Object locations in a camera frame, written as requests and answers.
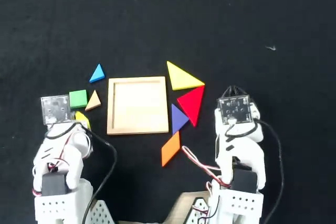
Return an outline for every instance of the yellow triangle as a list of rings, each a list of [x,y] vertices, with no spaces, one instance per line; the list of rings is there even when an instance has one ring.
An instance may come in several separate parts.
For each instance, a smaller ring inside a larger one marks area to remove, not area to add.
[[[79,111],[76,111],[76,112],[75,112],[75,119],[76,119],[77,121],[80,121],[80,122],[86,122],[86,124],[87,124],[87,126],[88,126],[88,129],[89,129],[89,130],[91,129],[89,119],[88,119],[86,116],[84,116],[81,112],[79,112]]]
[[[178,66],[175,66],[171,62],[167,61],[167,66],[173,90],[189,89],[204,85],[203,82],[196,79]]]
[[[101,105],[101,103],[100,103],[99,97],[97,95],[96,90],[94,90],[94,92],[93,92],[93,94],[92,94],[92,96],[91,96],[91,98],[88,102],[88,105],[86,105],[85,111],[92,110],[95,107],[98,107],[100,105]]]

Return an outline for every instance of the blue triangle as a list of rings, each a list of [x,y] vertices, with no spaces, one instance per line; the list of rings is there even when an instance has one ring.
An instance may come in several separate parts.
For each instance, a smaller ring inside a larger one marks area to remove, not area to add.
[[[95,81],[99,81],[101,79],[105,78],[105,74],[103,72],[103,69],[101,68],[101,64],[98,64],[96,70],[94,71],[93,75],[91,76],[90,83],[93,83]]]
[[[172,104],[173,135],[179,131],[189,118]]]

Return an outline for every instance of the purple triangle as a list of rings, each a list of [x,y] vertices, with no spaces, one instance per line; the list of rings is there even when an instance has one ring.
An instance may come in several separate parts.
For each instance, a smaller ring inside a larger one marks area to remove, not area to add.
[[[173,135],[183,127],[189,118],[172,104]]]

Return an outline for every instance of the green square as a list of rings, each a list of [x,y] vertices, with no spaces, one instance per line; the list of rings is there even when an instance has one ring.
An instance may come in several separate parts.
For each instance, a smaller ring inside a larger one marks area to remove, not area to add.
[[[72,109],[86,107],[88,104],[88,96],[85,89],[69,92],[69,97]]]

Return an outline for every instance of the wooden tray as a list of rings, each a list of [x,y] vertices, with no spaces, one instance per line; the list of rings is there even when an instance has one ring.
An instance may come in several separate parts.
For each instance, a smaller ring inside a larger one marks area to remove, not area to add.
[[[109,79],[107,134],[169,131],[165,77]]]

